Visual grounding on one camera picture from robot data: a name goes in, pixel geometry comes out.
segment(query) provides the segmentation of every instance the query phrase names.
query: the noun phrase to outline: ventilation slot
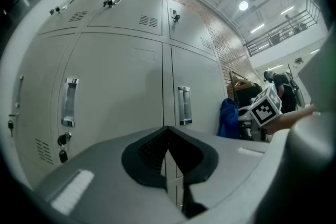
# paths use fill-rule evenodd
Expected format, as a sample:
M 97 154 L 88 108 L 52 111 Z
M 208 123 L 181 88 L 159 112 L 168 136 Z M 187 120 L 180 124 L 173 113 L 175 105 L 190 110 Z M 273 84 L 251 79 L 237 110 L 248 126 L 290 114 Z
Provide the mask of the ventilation slot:
M 141 15 L 139 24 L 141 25 L 148 25 L 149 17 Z
M 49 145 L 42 142 L 39 139 L 35 139 L 35 140 L 36 140 L 36 147 L 37 147 L 37 153 L 38 153 L 39 158 L 44 160 L 45 162 L 48 162 L 54 165 L 52 157 L 51 157 Z
M 207 47 L 207 48 L 211 49 L 211 44 L 210 44 L 209 40 L 206 40 L 203 37 L 200 37 L 200 38 L 201 38 L 202 45 L 204 47 Z
M 88 12 L 76 12 L 73 16 L 68 20 L 68 22 L 74 22 L 77 20 L 82 20 Z
M 158 24 L 157 19 L 155 19 L 155 18 L 150 18 L 150 20 L 149 20 L 149 26 L 157 27 L 157 26 L 158 26 L 157 24 Z
M 149 25 L 149 26 L 152 26 L 152 27 L 157 27 L 158 26 L 157 25 L 158 21 L 157 21 L 156 18 L 152 18 L 152 17 L 141 15 L 139 24 L 141 24 L 141 25 Z

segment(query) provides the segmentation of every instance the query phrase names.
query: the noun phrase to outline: locker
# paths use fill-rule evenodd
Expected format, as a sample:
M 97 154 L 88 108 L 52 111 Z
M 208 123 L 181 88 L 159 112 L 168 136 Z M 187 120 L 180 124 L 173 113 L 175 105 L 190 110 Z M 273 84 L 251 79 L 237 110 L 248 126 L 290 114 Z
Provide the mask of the locker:
M 163 125 L 161 54 L 158 41 L 116 34 L 80 36 L 64 72 L 58 105 L 58 133 L 72 134 L 66 145 L 69 158 L 94 143 Z M 77 84 L 69 85 L 68 79 Z
M 176 126 L 216 135 L 225 98 L 217 62 L 175 46 L 172 62 Z
M 167 4 L 170 38 L 215 55 L 200 15 L 172 0 Z M 178 23 L 173 18 L 175 13 L 180 15 Z
M 94 10 L 103 6 L 104 0 L 69 0 L 61 5 L 60 13 L 55 12 L 40 29 L 40 34 L 79 27 Z
M 162 35 L 162 0 L 119 0 L 112 8 L 106 6 L 97 13 L 89 26 L 127 28 Z
M 38 167 L 40 178 L 55 169 L 58 162 L 50 133 L 50 98 L 57 68 L 72 37 L 38 39 L 29 48 L 19 71 L 23 80 L 16 100 L 20 105 L 16 145 L 21 162 Z M 31 174 L 26 168 L 23 165 L 25 173 Z

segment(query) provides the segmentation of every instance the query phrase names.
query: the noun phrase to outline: locker handle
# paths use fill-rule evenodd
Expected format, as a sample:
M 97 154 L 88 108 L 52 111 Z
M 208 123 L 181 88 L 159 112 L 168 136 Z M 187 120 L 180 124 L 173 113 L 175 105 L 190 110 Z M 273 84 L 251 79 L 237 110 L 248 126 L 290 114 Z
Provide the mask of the locker handle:
M 75 125 L 75 96 L 79 79 L 66 79 L 65 99 L 62 112 L 61 123 L 65 126 L 74 127 Z
M 20 80 L 20 85 L 18 89 L 18 96 L 17 96 L 17 102 L 15 103 L 15 107 L 19 108 L 20 107 L 20 98 L 21 98 L 21 88 L 22 88 L 22 83 L 23 83 L 24 76 L 21 75 L 19 80 Z
M 180 125 L 187 125 L 193 122 L 191 115 L 191 98 L 189 87 L 177 87 L 178 107 L 180 114 Z

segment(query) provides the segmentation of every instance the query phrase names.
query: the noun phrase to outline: door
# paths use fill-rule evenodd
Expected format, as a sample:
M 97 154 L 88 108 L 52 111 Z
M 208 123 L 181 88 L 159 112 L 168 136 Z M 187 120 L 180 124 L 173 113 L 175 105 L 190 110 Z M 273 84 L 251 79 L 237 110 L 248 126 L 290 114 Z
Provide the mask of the door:
M 103 8 L 103 2 L 104 0 L 69 0 L 59 7 L 60 13 L 55 11 L 43 25 L 40 34 L 79 27 L 94 9 Z
M 50 133 L 50 99 L 56 71 L 73 35 L 39 38 L 33 42 L 22 62 L 19 88 L 16 146 L 20 156 L 40 169 L 41 176 L 56 168 Z M 22 163 L 28 181 L 31 171 Z
M 225 98 L 217 62 L 175 46 L 172 62 L 175 125 L 216 135 Z
M 200 15 L 172 0 L 167 4 L 170 38 L 215 55 Z M 178 23 L 174 22 L 174 11 L 180 15 Z
M 89 26 L 134 29 L 156 35 L 162 34 L 162 0 L 113 0 L 100 11 Z
M 161 54 L 157 41 L 116 34 L 80 36 L 64 72 L 58 105 L 59 135 L 72 134 L 66 145 L 69 157 L 95 143 L 163 125 Z

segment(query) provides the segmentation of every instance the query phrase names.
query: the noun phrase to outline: person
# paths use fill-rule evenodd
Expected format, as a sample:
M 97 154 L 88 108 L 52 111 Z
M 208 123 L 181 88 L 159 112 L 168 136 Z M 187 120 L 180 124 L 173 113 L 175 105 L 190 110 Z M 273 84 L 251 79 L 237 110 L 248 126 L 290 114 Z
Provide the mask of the person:
M 264 77 L 270 83 L 273 81 L 277 89 L 278 97 L 282 101 L 282 113 L 288 113 L 296 110 L 296 98 L 289 81 L 285 75 L 276 74 L 273 71 L 265 71 Z

